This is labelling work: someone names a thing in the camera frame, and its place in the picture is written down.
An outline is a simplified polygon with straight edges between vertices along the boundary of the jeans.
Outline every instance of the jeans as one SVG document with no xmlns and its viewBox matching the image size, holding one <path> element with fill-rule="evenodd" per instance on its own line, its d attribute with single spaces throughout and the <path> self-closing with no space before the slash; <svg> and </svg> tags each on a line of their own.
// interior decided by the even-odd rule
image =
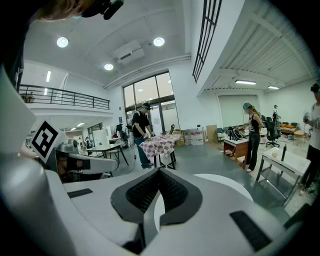
<svg viewBox="0 0 320 256">
<path fill-rule="evenodd" d="M 250 132 L 249 144 L 248 144 L 248 154 L 246 157 L 246 164 L 249 165 L 250 170 L 254 170 L 256 167 L 259 143 L 260 143 L 259 132 Z"/>
<path fill-rule="evenodd" d="M 148 160 L 145 152 L 143 149 L 139 146 L 142 142 L 144 142 L 145 139 L 143 137 L 140 138 L 134 138 L 134 142 L 136 144 L 136 147 L 138 148 L 139 158 L 141 162 L 142 168 L 147 168 L 149 166 L 150 160 Z"/>
<path fill-rule="evenodd" d="M 306 159 L 310 160 L 311 163 L 308 169 L 306 169 L 302 177 L 301 183 L 304 184 L 306 188 L 308 188 L 314 181 L 315 176 L 320 167 L 320 150 L 309 145 L 308 153 L 306 154 Z"/>
</svg>

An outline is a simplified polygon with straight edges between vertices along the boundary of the railing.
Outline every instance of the railing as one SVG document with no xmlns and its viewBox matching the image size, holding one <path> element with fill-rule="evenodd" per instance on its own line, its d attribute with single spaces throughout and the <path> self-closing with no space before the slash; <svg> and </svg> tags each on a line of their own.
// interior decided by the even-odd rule
<svg viewBox="0 0 320 256">
<path fill-rule="evenodd" d="M 198 81 L 217 26 L 222 0 L 204 0 L 201 33 L 192 75 Z"/>
<path fill-rule="evenodd" d="M 110 100 L 68 90 L 21 84 L 19 94 L 25 103 L 59 104 L 109 110 Z"/>
</svg>

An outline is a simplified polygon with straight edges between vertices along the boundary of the ceiling light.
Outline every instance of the ceiling light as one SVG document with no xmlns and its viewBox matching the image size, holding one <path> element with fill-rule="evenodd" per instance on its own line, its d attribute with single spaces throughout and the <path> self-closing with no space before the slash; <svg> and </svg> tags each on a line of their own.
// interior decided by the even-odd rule
<svg viewBox="0 0 320 256">
<path fill-rule="evenodd" d="M 112 65 L 112 64 L 110 64 L 110 63 L 105 64 L 105 65 L 104 65 L 104 69 L 105 69 L 105 70 L 113 70 L 113 69 L 114 69 L 114 65 Z"/>
<path fill-rule="evenodd" d="M 65 48 L 68 45 L 68 39 L 65 37 L 60 37 L 57 41 L 56 44 L 60 47 L 60 48 Z"/>
<path fill-rule="evenodd" d="M 255 85 L 256 82 L 246 80 L 235 80 L 236 84 Z"/>
<path fill-rule="evenodd" d="M 50 76 L 51 76 L 51 71 L 48 71 L 48 73 L 46 74 L 46 82 L 50 81 Z"/>
<path fill-rule="evenodd" d="M 165 43 L 165 40 L 162 37 L 157 37 L 153 40 L 153 44 L 158 47 L 163 46 L 164 43 Z"/>
</svg>

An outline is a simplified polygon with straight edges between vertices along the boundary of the black tank top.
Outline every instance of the black tank top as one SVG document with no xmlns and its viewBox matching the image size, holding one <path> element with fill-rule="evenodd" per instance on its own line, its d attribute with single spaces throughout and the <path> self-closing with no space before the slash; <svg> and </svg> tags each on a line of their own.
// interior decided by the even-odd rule
<svg viewBox="0 0 320 256">
<path fill-rule="evenodd" d="M 254 113 L 251 118 L 249 119 L 250 121 L 250 126 L 249 126 L 249 131 L 250 133 L 258 133 L 259 132 L 259 123 L 257 120 L 254 120 L 253 117 L 254 115 L 257 115 L 257 113 Z"/>
</svg>

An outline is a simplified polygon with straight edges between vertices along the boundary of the box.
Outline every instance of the box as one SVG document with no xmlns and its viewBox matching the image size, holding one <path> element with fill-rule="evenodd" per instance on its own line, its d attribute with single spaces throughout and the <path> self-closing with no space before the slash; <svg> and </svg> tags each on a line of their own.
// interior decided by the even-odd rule
<svg viewBox="0 0 320 256">
<path fill-rule="evenodd" d="M 178 139 L 178 140 L 174 143 L 174 146 L 175 146 L 175 147 L 182 147 L 182 146 L 185 145 L 184 135 L 183 135 L 183 133 L 182 133 L 182 130 L 180 130 L 180 129 L 175 129 L 172 134 L 179 134 L 179 135 L 180 135 L 180 139 Z"/>
</svg>

